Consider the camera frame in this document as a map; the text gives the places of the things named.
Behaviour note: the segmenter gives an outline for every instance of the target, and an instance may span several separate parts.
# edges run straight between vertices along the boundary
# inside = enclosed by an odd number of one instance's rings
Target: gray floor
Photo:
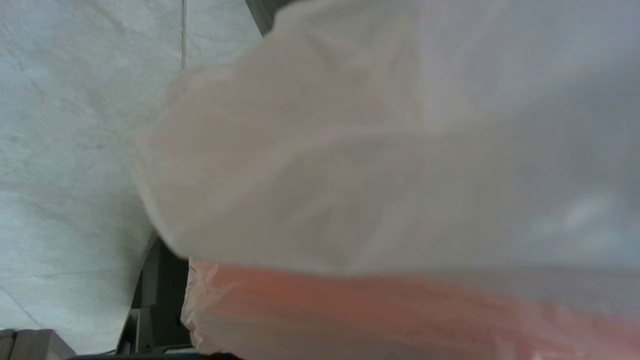
[[[260,35],[244,0],[188,0],[188,65]],[[115,347],[150,224],[126,165],[180,69],[179,0],[0,2],[0,329]]]

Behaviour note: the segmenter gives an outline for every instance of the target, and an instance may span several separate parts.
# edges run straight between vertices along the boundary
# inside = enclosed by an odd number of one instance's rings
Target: cable
[[[113,350],[109,350],[109,351],[105,351],[105,352],[99,352],[97,354],[82,354],[82,355],[78,355],[78,356],[101,356],[101,355],[111,355],[111,354],[115,354],[116,353],[116,349]]]

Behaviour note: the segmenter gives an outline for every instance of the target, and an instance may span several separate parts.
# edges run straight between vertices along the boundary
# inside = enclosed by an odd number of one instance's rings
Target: plastic bag
[[[163,238],[199,260],[206,296],[189,291],[185,314],[200,348],[638,358],[639,13],[315,0],[230,68],[186,74],[132,172]],[[226,281],[206,261],[272,270]],[[261,277],[335,301],[272,299]],[[430,310],[435,293],[449,315]],[[342,301],[367,316],[328,315]],[[411,325],[364,321],[385,313]],[[455,335],[469,327],[489,338]]]

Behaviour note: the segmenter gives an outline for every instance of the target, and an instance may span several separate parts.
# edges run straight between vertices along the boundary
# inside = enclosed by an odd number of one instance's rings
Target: floor
[[[127,139],[181,63],[179,0],[0,2],[0,329],[115,347],[150,224]],[[187,64],[260,39],[244,0],[187,0]]]

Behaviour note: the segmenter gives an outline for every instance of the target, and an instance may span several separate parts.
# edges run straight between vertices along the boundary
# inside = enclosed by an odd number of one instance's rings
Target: orange object
[[[416,278],[328,279],[192,261],[183,321],[201,350],[217,342],[248,359],[386,359],[381,346],[399,358],[640,358],[636,322]]]

